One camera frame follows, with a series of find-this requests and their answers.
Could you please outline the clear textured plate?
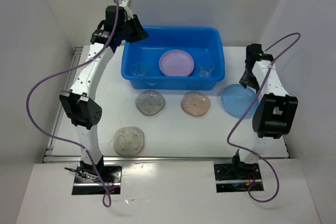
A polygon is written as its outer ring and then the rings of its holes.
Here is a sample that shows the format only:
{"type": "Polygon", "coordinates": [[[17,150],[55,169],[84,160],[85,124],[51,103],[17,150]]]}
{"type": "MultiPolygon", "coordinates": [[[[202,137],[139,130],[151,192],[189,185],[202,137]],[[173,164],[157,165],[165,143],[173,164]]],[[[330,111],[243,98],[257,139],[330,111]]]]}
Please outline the clear textured plate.
{"type": "Polygon", "coordinates": [[[119,129],[113,138],[113,148],[119,156],[136,156],[143,151],[144,146],[145,135],[135,126],[119,129]]]}

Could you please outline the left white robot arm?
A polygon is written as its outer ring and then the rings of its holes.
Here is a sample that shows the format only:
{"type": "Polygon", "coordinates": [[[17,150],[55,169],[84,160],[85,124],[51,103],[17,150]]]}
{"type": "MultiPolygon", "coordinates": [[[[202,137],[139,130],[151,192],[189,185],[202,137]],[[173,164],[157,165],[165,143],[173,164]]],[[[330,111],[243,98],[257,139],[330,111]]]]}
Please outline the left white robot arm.
{"type": "Polygon", "coordinates": [[[105,19],[91,35],[88,56],[77,79],[59,96],[79,137],[80,170],[93,182],[101,181],[105,175],[97,130],[102,117],[102,107],[95,102],[98,84],[123,41],[132,43],[146,38],[147,32],[130,9],[130,0],[124,0],[118,6],[108,6],[105,19]]]}

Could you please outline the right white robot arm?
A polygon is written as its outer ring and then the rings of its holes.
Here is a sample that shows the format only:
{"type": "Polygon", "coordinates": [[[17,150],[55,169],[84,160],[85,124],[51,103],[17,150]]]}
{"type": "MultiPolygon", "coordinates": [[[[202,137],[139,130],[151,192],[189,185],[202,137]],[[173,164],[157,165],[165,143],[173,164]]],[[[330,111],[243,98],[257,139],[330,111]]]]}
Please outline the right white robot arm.
{"type": "Polygon", "coordinates": [[[275,140],[289,133],[295,117],[298,99],[284,89],[273,59],[260,44],[246,47],[245,71],[239,83],[259,93],[259,104],[252,117],[257,137],[248,146],[251,152],[239,149],[232,158],[230,172],[235,178],[248,179],[257,173],[259,157],[275,140]]]}

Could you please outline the blue plastic plate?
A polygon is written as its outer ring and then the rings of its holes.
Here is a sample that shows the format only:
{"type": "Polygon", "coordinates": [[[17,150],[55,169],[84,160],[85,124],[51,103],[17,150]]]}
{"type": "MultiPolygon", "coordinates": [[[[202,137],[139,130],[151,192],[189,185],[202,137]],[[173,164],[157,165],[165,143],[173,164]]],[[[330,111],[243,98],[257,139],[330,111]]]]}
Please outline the blue plastic plate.
{"type": "Polygon", "coordinates": [[[231,84],[223,89],[220,98],[225,111],[240,118],[256,98],[256,92],[240,84],[231,84]]]}

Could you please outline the brown translucent plate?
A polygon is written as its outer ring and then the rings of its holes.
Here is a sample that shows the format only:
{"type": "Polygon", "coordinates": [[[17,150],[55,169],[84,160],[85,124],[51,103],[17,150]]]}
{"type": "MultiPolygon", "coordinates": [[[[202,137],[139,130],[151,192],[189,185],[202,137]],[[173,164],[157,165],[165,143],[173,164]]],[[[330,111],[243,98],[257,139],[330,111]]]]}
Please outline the brown translucent plate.
{"type": "Polygon", "coordinates": [[[204,116],[211,106],[211,101],[205,94],[198,91],[187,92],[181,100],[182,110],[194,117],[204,116]]]}

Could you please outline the clear plastic cup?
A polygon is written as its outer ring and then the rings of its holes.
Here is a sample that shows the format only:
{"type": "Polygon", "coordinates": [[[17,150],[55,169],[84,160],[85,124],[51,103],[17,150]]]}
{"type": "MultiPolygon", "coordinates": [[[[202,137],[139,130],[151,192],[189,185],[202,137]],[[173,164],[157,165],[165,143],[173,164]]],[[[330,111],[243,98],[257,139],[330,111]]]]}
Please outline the clear plastic cup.
{"type": "Polygon", "coordinates": [[[147,73],[147,68],[141,63],[136,63],[130,68],[130,72],[135,77],[144,77],[147,73]]]}
{"type": "Polygon", "coordinates": [[[198,64],[199,77],[210,78],[214,71],[214,64],[210,60],[204,60],[198,64]]]}

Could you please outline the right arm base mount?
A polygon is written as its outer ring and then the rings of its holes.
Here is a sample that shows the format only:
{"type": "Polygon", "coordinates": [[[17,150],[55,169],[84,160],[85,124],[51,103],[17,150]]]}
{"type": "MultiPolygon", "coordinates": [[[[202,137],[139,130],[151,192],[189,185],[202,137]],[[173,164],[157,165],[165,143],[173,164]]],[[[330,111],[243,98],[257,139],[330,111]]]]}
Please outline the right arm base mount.
{"type": "Polygon", "coordinates": [[[236,173],[232,164],[214,163],[214,173],[217,193],[247,192],[251,185],[250,191],[264,191],[259,166],[252,172],[236,173]]]}

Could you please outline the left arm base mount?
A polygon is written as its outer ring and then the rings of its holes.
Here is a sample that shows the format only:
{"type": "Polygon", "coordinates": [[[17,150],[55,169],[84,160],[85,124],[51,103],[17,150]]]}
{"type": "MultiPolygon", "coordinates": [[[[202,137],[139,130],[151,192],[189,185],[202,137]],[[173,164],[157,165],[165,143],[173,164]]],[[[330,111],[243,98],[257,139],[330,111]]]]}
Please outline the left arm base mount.
{"type": "MultiPolygon", "coordinates": [[[[110,194],[119,195],[121,192],[122,166],[106,166],[101,176],[110,194]]],[[[72,195],[104,195],[105,189],[97,175],[83,172],[78,165],[76,169],[65,167],[65,170],[75,174],[72,195]]]]}

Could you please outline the grey translucent plate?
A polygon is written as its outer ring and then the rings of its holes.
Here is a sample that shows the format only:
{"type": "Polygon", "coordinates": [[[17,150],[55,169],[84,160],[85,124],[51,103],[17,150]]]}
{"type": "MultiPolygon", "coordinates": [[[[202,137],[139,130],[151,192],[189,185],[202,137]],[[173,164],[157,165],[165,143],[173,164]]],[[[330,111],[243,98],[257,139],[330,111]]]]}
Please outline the grey translucent plate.
{"type": "Polygon", "coordinates": [[[155,90],[147,90],[137,97],[135,105],[143,115],[154,116],[165,107],[165,98],[155,90]]]}

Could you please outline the purple plastic plate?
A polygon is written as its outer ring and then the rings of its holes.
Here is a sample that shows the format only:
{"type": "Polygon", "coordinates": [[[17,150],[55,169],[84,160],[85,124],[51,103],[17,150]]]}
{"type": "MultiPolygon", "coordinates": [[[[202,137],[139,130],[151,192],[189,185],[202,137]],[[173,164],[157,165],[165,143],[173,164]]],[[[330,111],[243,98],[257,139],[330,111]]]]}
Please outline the purple plastic plate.
{"type": "Polygon", "coordinates": [[[159,69],[169,77],[187,77],[195,67],[192,56],[183,50],[169,50],[159,59],[159,69]]]}

